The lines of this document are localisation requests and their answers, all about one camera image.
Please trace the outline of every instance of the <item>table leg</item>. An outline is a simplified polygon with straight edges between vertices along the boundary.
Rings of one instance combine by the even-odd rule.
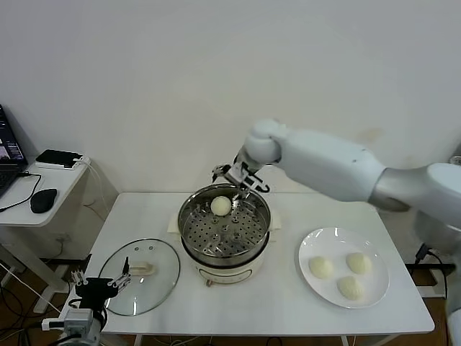
[[[55,274],[61,278],[64,276],[64,274],[66,274],[68,268],[68,265],[59,265],[55,270]],[[45,290],[42,292],[42,297],[46,300],[40,298],[37,301],[37,304],[35,304],[34,306],[34,312],[36,314],[43,314],[46,311],[46,308],[48,307],[47,301],[51,301],[51,299],[53,299],[53,296],[56,293],[69,293],[69,289],[72,290],[72,287],[70,286],[70,284],[67,285],[67,283],[66,287],[63,290],[57,290],[52,286],[47,286],[47,288],[45,288]]]
[[[346,335],[341,335],[341,342],[343,343],[343,346],[349,346]]]
[[[14,267],[17,272],[24,272],[26,269],[26,267],[15,259],[2,245],[0,245],[0,260],[7,263],[9,267]]]
[[[56,290],[67,289],[67,283],[65,283],[61,277],[57,276],[45,263],[40,260],[40,258],[35,256],[35,254],[22,242],[18,241],[15,244],[4,244],[3,246],[48,285],[52,286]]]
[[[11,273],[14,272],[15,270],[16,270],[15,267],[10,267],[10,268],[9,268],[9,272],[6,272],[6,274],[5,274],[5,276],[3,277],[3,279],[1,279],[1,282],[0,282],[0,286],[1,286],[1,287],[5,287],[5,286],[6,286],[6,284],[9,282],[9,279],[11,279],[12,276],[13,276]]]
[[[136,334],[135,344],[134,346],[141,346],[141,342],[143,341],[142,334]]]
[[[358,346],[382,346],[389,341],[394,340],[399,334],[392,335],[373,335],[367,337],[367,340],[358,344]]]

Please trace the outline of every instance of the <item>wooden floor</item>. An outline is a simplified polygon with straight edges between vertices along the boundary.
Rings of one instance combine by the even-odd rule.
[[[3,277],[4,272],[0,272],[0,277]],[[416,283],[428,285],[431,284],[431,278],[429,272],[425,270],[416,270],[414,275]],[[35,274],[26,270],[20,275],[21,279],[33,287],[38,292],[45,288],[45,284]],[[11,336],[7,340],[3,340],[8,337],[13,331],[7,331],[5,328],[11,326],[15,321],[14,325],[16,328],[26,327],[36,321],[41,321],[44,317],[32,313],[32,303],[35,302],[34,293],[30,292],[28,288],[24,287],[21,283],[12,278],[6,285],[6,289],[12,291],[18,296],[23,305],[23,315],[35,316],[27,319],[19,319],[15,316],[5,305],[4,299],[0,296],[0,345],[1,346],[17,346],[18,337],[17,335]],[[16,312],[20,312],[19,304],[14,298],[4,290],[6,301]],[[65,295],[57,295],[52,303],[55,306],[60,306],[66,301]],[[445,346],[447,345],[446,334],[445,334],[445,313],[444,313],[444,300],[440,298],[425,299],[426,306],[432,315],[432,319],[436,325],[435,330],[428,334],[410,334],[401,335],[396,339],[387,343],[387,346]],[[58,313],[52,309],[48,309],[49,314],[46,317],[56,317]],[[42,332],[39,329],[31,329],[29,331],[30,343],[32,346],[46,346],[50,342],[58,339],[59,332]],[[128,345],[133,345],[135,336],[134,335],[123,335],[122,338],[127,342]],[[188,340],[190,337],[174,337],[173,340]],[[356,346],[361,344],[361,341],[367,339],[366,337],[358,337]],[[143,338],[143,346],[148,345],[163,345],[163,343],[169,344],[168,336],[159,336],[155,340],[153,337],[146,336]],[[349,337],[349,344],[352,345],[353,337]],[[210,341],[209,337],[198,337],[191,342],[188,342],[186,346],[207,346]],[[211,344],[213,346],[341,346],[341,340],[339,337],[282,337],[281,339],[271,338],[268,340],[267,337],[213,337]]]

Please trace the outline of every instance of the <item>white wall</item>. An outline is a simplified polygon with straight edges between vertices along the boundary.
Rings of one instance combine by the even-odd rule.
[[[119,191],[208,184],[262,117],[415,167],[461,140],[460,32],[459,1],[1,0],[0,102]]]

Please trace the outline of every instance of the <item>laptop keyboard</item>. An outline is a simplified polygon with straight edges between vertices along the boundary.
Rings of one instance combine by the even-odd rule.
[[[8,187],[17,174],[18,171],[14,170],[0,172],[0,191]]]

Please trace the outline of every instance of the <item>black mouse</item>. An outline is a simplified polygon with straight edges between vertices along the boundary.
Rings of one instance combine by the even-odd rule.
[[[32,198],[30,198],[30,210],[36,214],[49,211],[55,203],[57,194],[58,191],[56,189],[46,189],[36,192]]]

